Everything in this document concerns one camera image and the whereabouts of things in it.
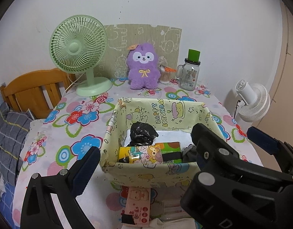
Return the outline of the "white cloth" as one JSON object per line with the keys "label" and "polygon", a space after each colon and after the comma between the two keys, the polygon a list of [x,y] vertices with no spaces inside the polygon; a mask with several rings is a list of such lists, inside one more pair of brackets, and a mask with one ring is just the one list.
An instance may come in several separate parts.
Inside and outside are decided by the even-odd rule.
{"label": "white cloth", "polygon": [[161,221],[156,218],[149,223],[148,228],[162,228],[162,229],[196,229],[195,220],[193,218],[183,218],[172,221]]}

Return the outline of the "grey cloth in basket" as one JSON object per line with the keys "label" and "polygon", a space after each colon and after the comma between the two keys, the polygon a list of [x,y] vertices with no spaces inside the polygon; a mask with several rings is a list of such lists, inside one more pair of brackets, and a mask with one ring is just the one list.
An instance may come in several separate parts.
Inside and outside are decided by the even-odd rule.
{"label": "grey cloth in basket", "polygon": [[182,150],[182,162],[197,162],[197,155],[197,147],[194,144],[190,144],[184,150]]}

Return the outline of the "white standing fan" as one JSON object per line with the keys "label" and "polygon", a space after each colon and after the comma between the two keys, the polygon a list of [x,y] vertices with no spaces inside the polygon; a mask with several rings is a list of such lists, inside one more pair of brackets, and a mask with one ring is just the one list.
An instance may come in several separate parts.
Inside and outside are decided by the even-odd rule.
{"label": "white standing fan", "polygon": [[243,105],[236,106],[234,115],[239,117],[247,123],[253,123],[261,120],[270,108],[270,96],[262,84],[248,83],[246,80],[240,80],[235,90],[241,98],[239,101]]}

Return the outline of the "green brown box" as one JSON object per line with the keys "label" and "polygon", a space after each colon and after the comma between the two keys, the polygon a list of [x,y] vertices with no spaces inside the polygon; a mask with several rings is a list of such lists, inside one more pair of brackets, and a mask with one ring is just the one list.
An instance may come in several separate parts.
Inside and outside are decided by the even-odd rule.
{"label": "green brown box", "polygon": [[156,143],[162,153],[163,163],[182,163],[182,152],[180,142]]}

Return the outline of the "grey plaid pillow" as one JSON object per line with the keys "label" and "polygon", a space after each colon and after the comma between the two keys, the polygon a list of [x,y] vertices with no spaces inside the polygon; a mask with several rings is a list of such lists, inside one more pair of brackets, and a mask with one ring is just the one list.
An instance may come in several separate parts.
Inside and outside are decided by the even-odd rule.
{"label": "grey plaid pillow", "polygon": [[23,163],[20,153],[31,122],[28,113],[16,112],[6,102],[0,105],[0,172],[12,186],[16,185]]}

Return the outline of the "yellow cartoon fabric basket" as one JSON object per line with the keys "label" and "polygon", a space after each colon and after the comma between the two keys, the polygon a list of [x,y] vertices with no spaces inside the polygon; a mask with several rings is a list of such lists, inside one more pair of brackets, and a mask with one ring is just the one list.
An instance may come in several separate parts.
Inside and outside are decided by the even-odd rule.
{"label": "yellow cartoon fabric basket", "polygon": [[135,122],[151,125],[156,131],[168,131],[173,140],[187,141],[192,128],[201,123],[219,138],[223,134],[203,102],[121,98],[110,118],[101,146],[100,167],[106,178],[123,186],[159,187],[190,182],[200,170],[197,163],[159,163],[144,159],[142,163],[120,163],[119,150],[127,131]]}

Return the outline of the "yellow cartoon tissue pack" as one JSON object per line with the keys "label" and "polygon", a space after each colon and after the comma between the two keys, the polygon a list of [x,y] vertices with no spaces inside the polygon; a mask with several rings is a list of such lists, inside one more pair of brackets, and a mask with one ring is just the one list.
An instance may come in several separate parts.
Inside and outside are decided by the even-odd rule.
{"label": "yellow cartoon tissue pack", "polygon": [[162,164],[164,160],[161,148],[157,145],[151,145],[121,147],[118,162],[148,165]]}

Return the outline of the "floral tablecloth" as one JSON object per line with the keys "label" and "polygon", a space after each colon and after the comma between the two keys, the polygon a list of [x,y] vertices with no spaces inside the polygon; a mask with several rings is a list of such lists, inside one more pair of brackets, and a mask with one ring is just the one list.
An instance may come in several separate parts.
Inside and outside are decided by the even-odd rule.
{"label": "floral tablecloth", "polygon": [[[199,101],[206,103],[214,116],[214,121],[218,124],[227,143],[238,151],[240,159],[252,162],[262,166],[261,160],[248,141],[245,131],[228,113],[219,100],[211,94],[204,85],[197,84],[193,92],[182,90],[176,80],[171,80],[169,84],[159,84],[156,90],[131,90],[128,81],[125,79],[112,79],[113,86],[108,94],[99,95],[99,109],[90,112],[91,115],[80,115],[80,112],[73,112],[82,101],[89,102],[97,98],[83,98],[75,94],[75,91],[69,91],[57,105],[56,112],[46,118],[44,124],[39,129],[32,129],[31,138],[27,139],[28,146],[25,146],[22,153],[24,160],[19,177],[16,183],[13,199],[12,218],[15,228],[19,228],[21,219],[21,210],[25,191],[31,175],[35,172],[41,175],[55,175],[61,169],[71,167],[78,155],[76,150],[72,154],[72,145],[83,143],[89,146],[93,138],[103,138],[109,124],[110,117],[117,100],[121,97],[133,98],[168,98],[172,100]],[[36,146],[33,143],[32,155],[30,151],[32,140],[42,141],[42,144]],[[96,228],[121,228],[121,212],[125,208],[126,189],[115,183],[110,183],[101,174],[100,167],[96,169],[93,178],[95,183],[79,196],[79,202],[82,208],[86,207],[86,215],[91,219],[91,223]],[[99,205],[89,202],[89,198],[100,198]]]}

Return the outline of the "black plastic bag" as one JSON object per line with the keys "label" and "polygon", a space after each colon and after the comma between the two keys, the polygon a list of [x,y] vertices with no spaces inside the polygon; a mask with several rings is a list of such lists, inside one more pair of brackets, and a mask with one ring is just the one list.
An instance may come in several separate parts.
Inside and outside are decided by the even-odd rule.
{"label": "black plastic bag", "polygon": [[151,146],[159,137],[157,131],[148,123],[136,122],[130,128],[130,142],[127,147]]}

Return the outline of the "glass mason jar mug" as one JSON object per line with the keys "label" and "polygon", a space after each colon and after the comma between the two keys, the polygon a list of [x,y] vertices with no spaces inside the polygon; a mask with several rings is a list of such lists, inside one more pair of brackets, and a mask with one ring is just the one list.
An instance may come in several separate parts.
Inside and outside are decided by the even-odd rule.
{"label": "glass mason jar mug", "polygon": [[180,88],[193,91],[196,87],[199,75],[200,61],[191,61],[185,58],[183,65],[178,65],[176,69],[176,79]]}

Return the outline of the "cotton swab container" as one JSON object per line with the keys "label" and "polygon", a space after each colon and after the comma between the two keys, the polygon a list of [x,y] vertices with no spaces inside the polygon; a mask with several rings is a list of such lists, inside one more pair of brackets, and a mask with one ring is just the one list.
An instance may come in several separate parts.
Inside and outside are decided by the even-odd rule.
{"label": "cotton swab container", "polygon": [[160,78],[159,78],[159,83],[162,84],[168,84],[170,80],[172,79],[172,75],[176,73],[176,70],[164,65],[159,66],[159,71],[160,71]]}

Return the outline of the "green cup on jar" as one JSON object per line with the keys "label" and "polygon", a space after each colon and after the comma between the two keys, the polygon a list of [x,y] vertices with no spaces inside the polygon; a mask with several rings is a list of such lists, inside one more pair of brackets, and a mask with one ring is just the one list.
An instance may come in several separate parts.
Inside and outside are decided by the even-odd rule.
{"label": "green cup on jar", "polygon": [[189,61],[199,62],[200,51],[189,49],[187,59]]}

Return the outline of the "purple plush toy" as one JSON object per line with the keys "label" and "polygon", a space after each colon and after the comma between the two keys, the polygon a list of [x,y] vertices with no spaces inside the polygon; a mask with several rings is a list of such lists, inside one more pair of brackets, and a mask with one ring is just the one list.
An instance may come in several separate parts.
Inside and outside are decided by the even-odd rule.
{"label": "purple plush toy", "polygon": [[150,43],[139,44],[130,50],[127,57],[128,80],[132,90],[158,88],[160,71],[158,68],[158,55]]}

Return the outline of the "cartoon cardboard panel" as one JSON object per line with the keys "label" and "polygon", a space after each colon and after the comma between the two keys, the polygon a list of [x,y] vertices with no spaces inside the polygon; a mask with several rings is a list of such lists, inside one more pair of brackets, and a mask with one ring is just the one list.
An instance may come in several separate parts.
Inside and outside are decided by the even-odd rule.
{"label": "cartoon cardboard panel", "polygon": [[94,68],[94,76],[127,77],[126,63],[130,46],[150,43],[158,55],[158,64],[175,69],[178,65],[182,30],[164,25],[115,24],[105,26],[108,43],[103,59]]}

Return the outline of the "green desk fan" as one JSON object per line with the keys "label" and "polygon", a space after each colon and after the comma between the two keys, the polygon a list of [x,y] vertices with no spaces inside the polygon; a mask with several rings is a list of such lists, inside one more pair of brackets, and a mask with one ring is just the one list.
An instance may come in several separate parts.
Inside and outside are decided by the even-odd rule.
{"label": "green desk fan", "polygon": [[110,79],[94,76],[94,68],[106,51],[107,40],[103,24],[89,15],[73,15],[52,33],[49,52],[56,67],[68,74],[86,75],[85,83],[77,86],[78,96],[97,96],[112,87]]}

